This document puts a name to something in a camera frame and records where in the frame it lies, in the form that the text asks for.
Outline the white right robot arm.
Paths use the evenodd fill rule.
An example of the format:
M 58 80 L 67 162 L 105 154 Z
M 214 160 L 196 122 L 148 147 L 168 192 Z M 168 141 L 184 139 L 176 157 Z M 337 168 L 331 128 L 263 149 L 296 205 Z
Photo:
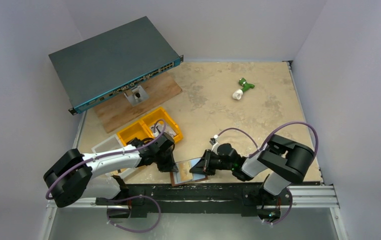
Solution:
M 230 170 L 233 176 L 245 182 L 270 169 L 272 173 L 266 177 L 259 192 L 278 196 L 290 184 L 303 182 L 314 159 L 315 151 L 307 145 L 274 134 L 265 149 L 248 157 L 238 154 L 229 143 L 216 143 L 189 171 L 212 176 L 217 170 Z

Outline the brown leather card holder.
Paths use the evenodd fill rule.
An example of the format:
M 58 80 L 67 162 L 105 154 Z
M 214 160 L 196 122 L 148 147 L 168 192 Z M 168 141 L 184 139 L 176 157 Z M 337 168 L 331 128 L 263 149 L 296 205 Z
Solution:
M 201 158 L 198 157 L 177 162 L 176 167 L 178 171 L 170 173 L 171 185 L 175 187 L 207 180 L 207 175 L 190 172 L 190 169 L 194 167 L 200 160 Z

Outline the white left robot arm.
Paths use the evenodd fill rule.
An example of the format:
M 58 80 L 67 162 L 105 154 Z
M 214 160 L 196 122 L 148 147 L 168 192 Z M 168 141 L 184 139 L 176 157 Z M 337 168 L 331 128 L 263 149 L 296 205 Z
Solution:
M 94 181 L 97 177 L 152 164 L 156 164 L 159 172 L 176 172 L 174 147 L 174 139 L 161 133 L 149 142 L 134 138 L 122 148 L 104 152 L 81 153 L 77 148 L 70 149 L 43 175 L 48 187 L 45 198 L 55 201 L 59 208 L 82 198 L 113 199 L 122 190 L 121 181 L 100 187 Z

